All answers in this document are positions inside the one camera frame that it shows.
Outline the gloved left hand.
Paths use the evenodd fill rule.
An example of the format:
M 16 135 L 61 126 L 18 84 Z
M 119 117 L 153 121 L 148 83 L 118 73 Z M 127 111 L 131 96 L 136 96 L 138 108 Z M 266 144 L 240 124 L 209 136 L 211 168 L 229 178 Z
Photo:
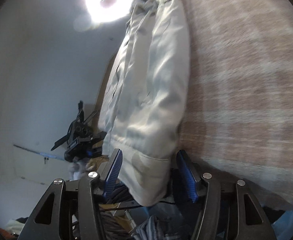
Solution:
M 69 180 L 79 180 L 85 174 L 95 171 L 97 164 L 92 159 L 82 159 L 72 162 L 68 166 Z

